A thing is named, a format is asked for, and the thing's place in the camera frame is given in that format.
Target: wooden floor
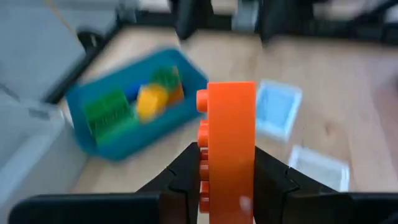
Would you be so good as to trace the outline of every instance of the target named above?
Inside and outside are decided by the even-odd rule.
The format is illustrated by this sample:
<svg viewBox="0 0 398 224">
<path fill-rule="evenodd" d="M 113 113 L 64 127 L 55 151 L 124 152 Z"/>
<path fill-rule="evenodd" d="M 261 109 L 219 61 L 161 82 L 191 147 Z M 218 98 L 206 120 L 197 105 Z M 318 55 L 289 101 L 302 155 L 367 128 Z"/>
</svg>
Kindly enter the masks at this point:
<svg viewBox="0 0 398 224">
<path fill-rule="evenodd" d="M 258 136 L 263 150 L 287 162 L 301 144 L 349 163 L 352 191 L 398 191 L 398 49 L 286 37 L 263 47 L 255 36 L 203 31 L 179 45 L 172 30 L 125 29 L 80 82 L 165 45 L 180 47 L 211 82 L 271 79 L 303 90 L 290 141 Z M 64 101 L 60 106 L 68 113 Z M 74 192 L 137 190 L 196 141 L 197 128 L 198 121 L 188 123 L 119 163 L 91 158 Z"/>
</svg>

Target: light blue plastic container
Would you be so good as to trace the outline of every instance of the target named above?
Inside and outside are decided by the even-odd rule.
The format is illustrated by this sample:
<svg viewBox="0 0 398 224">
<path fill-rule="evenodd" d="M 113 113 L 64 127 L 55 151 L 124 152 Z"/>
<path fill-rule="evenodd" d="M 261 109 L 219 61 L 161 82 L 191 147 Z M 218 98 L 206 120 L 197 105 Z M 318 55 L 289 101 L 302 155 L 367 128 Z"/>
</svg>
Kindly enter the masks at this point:
<svg viewBox="0 0 398 224">
<path fill-rule="evenodd" d="M 118 138 L 97 147 L 88 129 L 83 105 L 93 102 L 104 93 L 128 89 L 134 83 L 148 80 L 159 67 L 176 65 L 182 74 L 185 99 L 164 111 L 150 123 L 129 129 Z M 157 138 L 200 115 L 196 109 L 196 92 L 206 88 L 208 80 L 177 49 L 154 52 L 132 65 L 95 82 L 71 88 L 66 97 L 75 127 L 76 137 L 83 150 L 110 160 L 121 160 L 142 149 Z"/>
</svg>

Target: yellow lego brick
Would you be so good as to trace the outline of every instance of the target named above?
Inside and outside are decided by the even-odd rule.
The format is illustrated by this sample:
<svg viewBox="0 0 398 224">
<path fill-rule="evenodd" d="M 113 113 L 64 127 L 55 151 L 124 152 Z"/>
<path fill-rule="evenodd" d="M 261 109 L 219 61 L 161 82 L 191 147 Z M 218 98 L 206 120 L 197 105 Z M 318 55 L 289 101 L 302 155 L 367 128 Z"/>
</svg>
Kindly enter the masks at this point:
<svg viewBox="0 0 398 224">
<path fill-rule="evenodd" d="M 143 86 L 139 90 L 137 98 L 137 115 L 143 122 L 148 122 L 159 113 L 163 112 L 169 94 L 167 90 L 159 84 Z"/>
</svg>

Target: cable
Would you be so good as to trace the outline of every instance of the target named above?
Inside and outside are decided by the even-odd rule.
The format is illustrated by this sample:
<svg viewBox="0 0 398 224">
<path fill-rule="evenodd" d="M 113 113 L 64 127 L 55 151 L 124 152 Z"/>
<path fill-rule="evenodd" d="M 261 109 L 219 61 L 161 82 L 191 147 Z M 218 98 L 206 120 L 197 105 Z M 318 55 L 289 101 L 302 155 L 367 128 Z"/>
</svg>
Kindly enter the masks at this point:
<svg viewBox="0 0 398 224">
<path fill-rule="evenodd" d="M 69 23 L 63 18 L 63 16 L 60 14 L 60 11 L 57 9 L 57 7 L 52 2 L 52 0 L 44 0 L 44 3 L 51 9 L 53 14 L 62 22 L 62 24 L 69 30 L 71 35 L 73 35 L 76 38 L 76 40 L 79 40 L 79 38 L 77 37 L 77 33 L 74 30 L 74 28 L 72 28 L 69 25 Z"/>
</svg>

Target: green lego brick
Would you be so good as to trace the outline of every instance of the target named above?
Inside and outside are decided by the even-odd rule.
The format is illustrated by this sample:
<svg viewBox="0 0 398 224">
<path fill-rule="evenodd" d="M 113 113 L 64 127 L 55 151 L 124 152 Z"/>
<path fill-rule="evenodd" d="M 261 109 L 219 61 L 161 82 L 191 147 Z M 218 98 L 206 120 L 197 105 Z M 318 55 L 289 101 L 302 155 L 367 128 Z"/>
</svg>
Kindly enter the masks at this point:
<svg viewBox="0 0 398 224">
<path fill-rule="evenodd" d="M 116 137 L 120 136 L 127 129 L 136 128 L 139 126 L 139 120 L 137 116 L 134 114 L 134 111 L 131 110 L 132 115 L 127 117 L 126 119 L 120 120 L 116 123 L 112 128 L 107 129 L 99 136 L 96 137 L 95 141 L 97 145 L 104 144 Z"/>
<path fill-rule="evenodd" d="M 84 106 L 91 135 L 101 144 L 138 124 L 126 96 L 116 90 Z"/>
<path fill-rule="evenodd" d="M 180 84 L 181 74 L 179 74 L 177 67 L 161 67 L 151 76 L 150 82 L 160 84 L 171 93 Z"/>
</svg>

